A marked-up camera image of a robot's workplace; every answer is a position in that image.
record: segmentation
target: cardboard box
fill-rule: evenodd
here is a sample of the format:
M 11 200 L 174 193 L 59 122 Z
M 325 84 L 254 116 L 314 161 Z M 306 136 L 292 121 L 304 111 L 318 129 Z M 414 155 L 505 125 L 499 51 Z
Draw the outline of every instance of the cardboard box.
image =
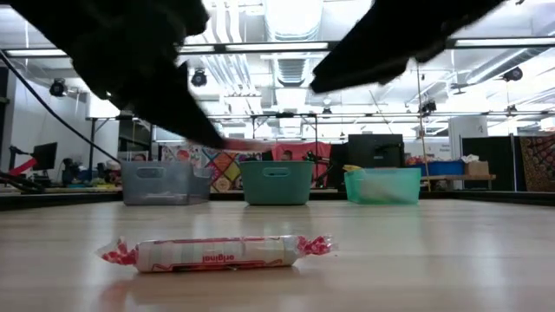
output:
M 480 176 L 489 175 L 489 164 L 487 161 L 474 161 L 465 164 L 465 174 Z

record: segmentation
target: spotlight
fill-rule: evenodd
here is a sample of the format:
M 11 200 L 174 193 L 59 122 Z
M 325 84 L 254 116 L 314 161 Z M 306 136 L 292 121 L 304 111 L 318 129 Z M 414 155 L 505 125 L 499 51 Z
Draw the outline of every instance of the spotlight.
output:
M 50 86 L 50 94 L 55 97 L 64 97 L 68 95 L 68 86 L 63 78 L 56 78 Z
M 194 71 L 193 78 L 191 79 L 191 83 L 195 87 L 203 87 L 207 83 L 205 70 L 202 68 L 198 68 Z
M 331 112 L 331 108 L 329 107 L 324 107 L 322 110 L 322 114 L 332 114 Z
M 508 113 L 511 113 L 511 112 L 518 112 L 519 110 L 517 109 L 516 105 L 511 105 L 506 107 L 505 111 Z
M 503 78 L 504 81 L 519 81 L 520 79 L 522 79 L 522 69 L 520 68 L 513 68 L 511 70 L 509 70 L 508 72 L 504 73 L 501 77 Z
M 422 104 L 422 106 L 418 109 L 418 113 L 422 113 L 424 117 L 428 117 L 432 112 L 437 110 L 437 106 L 435 105 L 434 100 L 426 101 Z

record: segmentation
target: colorful quilt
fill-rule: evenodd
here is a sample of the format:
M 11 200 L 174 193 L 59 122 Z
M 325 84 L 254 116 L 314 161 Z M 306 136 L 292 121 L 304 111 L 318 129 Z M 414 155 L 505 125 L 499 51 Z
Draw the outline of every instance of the colorful quilt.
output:
M 212 168 L 212 192 L 242 190 L 239 162 L 261 157 L 260 153 L 228 153 L 202 146 L 162 147 L 162 161 L 190 161 L 198 168 Z

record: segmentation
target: blue box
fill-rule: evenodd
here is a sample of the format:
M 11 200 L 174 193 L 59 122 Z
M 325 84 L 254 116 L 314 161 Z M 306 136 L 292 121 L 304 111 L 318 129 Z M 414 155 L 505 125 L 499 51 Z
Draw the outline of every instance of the blue box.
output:
M 426 177 L 426 166 L 424 164 L 411 165 L 408 168 L 420 168 L 422 177 Z M 431 161 L 428 163 L 428 171 L 430 176 L 463 175 L 465 174 L 465 163 L 462 160 Z

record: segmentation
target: patterned fabric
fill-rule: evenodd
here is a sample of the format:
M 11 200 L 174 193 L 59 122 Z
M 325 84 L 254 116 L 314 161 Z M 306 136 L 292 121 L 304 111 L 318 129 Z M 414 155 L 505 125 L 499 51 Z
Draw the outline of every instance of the patterned fabric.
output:
M 529 192 L 555 192 L 555 135 L 520 137 Z
M 163 161 L 190 161 L 198 168 L 212 168 L 212 192 L 241 190 L 241 171 L 239 162 L 247 158 L 262 159 L 260 153 L 231 153 L 202 146 L 163 146 Z

